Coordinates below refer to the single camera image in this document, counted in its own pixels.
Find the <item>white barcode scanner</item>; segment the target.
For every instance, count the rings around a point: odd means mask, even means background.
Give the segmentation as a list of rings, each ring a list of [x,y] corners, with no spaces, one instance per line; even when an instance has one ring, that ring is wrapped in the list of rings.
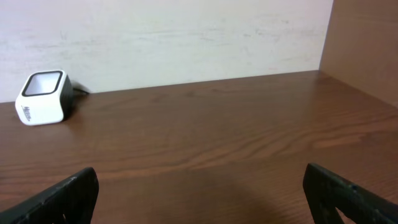
[[[63,121],[74,102],[73,86],[63,70],[33,73],[15,101],[15,109],[27,126]]]

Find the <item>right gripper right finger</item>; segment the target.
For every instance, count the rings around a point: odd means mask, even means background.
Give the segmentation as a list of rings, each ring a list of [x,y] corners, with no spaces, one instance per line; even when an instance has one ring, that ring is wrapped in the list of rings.
[[[343,223],[342,212],[355,223],[397,224],[397,205],[315,164],[307,164],[303,190],[316,224]]]

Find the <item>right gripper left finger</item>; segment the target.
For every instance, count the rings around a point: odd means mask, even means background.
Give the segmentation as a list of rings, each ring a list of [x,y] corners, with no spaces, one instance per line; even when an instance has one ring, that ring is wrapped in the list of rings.
[[[94,168],[87,167],[1,212],[1,223],[91,223],[99,193]]]

